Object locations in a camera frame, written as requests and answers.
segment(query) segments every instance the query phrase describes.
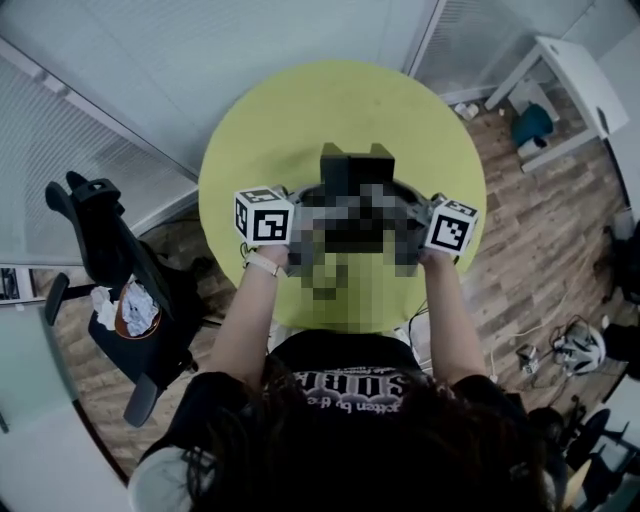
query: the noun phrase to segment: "desk leg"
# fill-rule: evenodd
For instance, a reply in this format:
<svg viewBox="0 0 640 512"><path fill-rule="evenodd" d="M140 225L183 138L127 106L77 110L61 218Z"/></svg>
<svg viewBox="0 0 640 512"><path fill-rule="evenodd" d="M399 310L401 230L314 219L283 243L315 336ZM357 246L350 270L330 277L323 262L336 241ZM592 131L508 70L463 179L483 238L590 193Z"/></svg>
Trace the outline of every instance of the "desk leg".
<svg viewBox="0 0 640 512"><path fill-rule="evenodd" d="M541 165L544 165L546 163L551 162L552 160L555 160L559 156L562 156L566 153L570 153L571 151L574 151L575 149L579 148L580 146L582 146L586 142L589 142L591 139L594 139L597 136L598 134L595 132L595 130L592 130L591 128L587 128L582 133L579 133L578 135L574 135L570 139L567 139L564 142L558 144L557 146L554 146L551 149L548 149L547 151L542 153L540 156L537 156L534 159L526 162L522 166L522 172L531 172L534 169L537 169L538 167L540 167Z"/></svg>
<svg viewBox="0 0 640 512"><path fill-rule="evenodd" d="M533 50L531 50L527 56L522 59L522 62L516 66L516 69L511 72L507 79L502 82L495 92L489 97L487 102L484 104L485 108L487 110L491 110L495 107L502 98L511 92L511 89L513 89L522 77L527 74L527 71L529 71L536 62L538 62L540 57L542 57L542 54L540 53L540 48L538 48L538 45L536 44L533 47Z"/></svg>

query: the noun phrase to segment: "black chair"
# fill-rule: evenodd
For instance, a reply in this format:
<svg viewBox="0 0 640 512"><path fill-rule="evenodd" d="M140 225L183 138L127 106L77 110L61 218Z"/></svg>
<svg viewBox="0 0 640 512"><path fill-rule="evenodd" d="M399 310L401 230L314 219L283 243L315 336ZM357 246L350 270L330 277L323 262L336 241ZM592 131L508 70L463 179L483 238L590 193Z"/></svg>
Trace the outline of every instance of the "black chair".
<svg viewBox="0 0 640 512"><path fill-rule="evenodd" d="M604 232L611 237L611 250L596 261L593 268L599 271L611 267L613 276L609 293L602 298L602 303L609 302L616 288L620 287L625 300L640 304L640 223L628 240L616 239L609 226L604 228Z"/></svg>
<svg viewBox="0 0 640 512"><path fill-rule="evenodd" d="M84 268L95 284L69 288L68 277L58 274L47 297L45 318L53 325L63 301L87 296L95 286L111 288L111 299L117 300L132 274L142 283L162 309L151 335L125 339L98 323L95 312L88 328L98 346L136 384L124 419L140 427L169 384L185 370L197 371L189 345L207 323L202 319L207 309L192 272L163 265L149 246L133 236L121 219L120 191L109 180L87 181L75 172L66 178L71 194L51 182L47 205L73 225Z"/></svg>

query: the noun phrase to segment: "person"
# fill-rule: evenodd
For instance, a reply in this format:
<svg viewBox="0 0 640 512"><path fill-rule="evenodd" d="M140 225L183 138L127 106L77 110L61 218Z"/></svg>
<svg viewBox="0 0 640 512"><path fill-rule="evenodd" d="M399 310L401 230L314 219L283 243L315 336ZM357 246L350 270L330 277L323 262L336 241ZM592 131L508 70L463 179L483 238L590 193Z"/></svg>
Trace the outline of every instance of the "person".
<svg viewBox="0 0 640 512"><path fill-rule="evenodd" d="M284 246L257 253L287 264ZM558 509L547 445L487 378L453 261L419 262L433 378L375 334L303 331L267 355L277 277L249 264L205 371L132 475L133 509Z"/></svg>

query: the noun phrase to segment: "yellow-green table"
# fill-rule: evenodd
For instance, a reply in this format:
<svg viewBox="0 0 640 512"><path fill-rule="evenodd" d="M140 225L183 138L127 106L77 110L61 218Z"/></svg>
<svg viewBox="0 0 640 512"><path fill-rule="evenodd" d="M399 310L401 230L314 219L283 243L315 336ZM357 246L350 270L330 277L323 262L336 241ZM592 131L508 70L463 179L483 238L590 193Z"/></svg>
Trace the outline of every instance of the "yellow-green table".
<svg viewBox="0 0 640 512"><path fill-rule="evenodd" d="M478 153L457 116L413 79L371 64L319 61L282 71L246 93L211 137L200 175L200 219L209 247L234 284L242 276L233 193L320 182L325 142L368 152L379 142L395 157L395 179L425 197L442 192L480 211L474 238L458 262L464 272L478 248L486 210ZM397 277L393 254L327 254L314 286L335 285L336 260L348 286L335 300L314 300L297 277L280 280L275 318L290 327L381 332L410 318L424 301L424 276Z"/></svg>

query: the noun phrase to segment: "laminate floor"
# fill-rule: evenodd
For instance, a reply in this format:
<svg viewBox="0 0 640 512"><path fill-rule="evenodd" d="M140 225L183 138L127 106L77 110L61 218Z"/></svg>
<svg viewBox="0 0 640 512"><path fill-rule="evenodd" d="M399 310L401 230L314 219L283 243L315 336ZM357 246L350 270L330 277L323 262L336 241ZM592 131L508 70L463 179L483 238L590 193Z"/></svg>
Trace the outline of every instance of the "laminate floor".
<svg viewBox="0 0 640 512"><path fill-rule="evenodd" d="M582 123L566 95L554 92L552 99L563 118L555 137L579 130ZM532 379L520 371L515 350L529 343L544 354L554 327L564 326L574 315L593 325L599 325L604 313L622 324L636 322L635 308L622 300L620 292L609 304L601 304L609 276L592 271L593 262L607 250L602 228L624 209L623 192L599 141L523 174L509 137L511 115L509 110L505 117L481 111L466 123L484 166L487 219L478 254L462 279L464 293L485 351L493 354L501 386L520 392L529 409L553 403L566 413L574 394L593 407L616 381L623 364L607 361L599 373L567 380L552 357L546 357ZM197 211L142 238L157 252L169 254L169 261L181 268L197 256L213 258L194 216ZM37 286L46 293L55 272L34 274ZM72 284L86 281L80 269L69 274ZM199 282L199 293L213 312L209 318L220 320L234 287L215 265ZM129 427L122 414L133 384L88 336L90 314L87 298L65 303L55 334L89 418L125 472L131 473L144 450L166 430L191 377L183 375L164 393L143 428ZM421 324L423 319L416 320L413 329L423 350L426 340ZM536 327L528 335L514 337ZM205 327L198 333L192 345L197 360L206 356L216 332ZM489 355L487 364L491 366Z"/></svg>

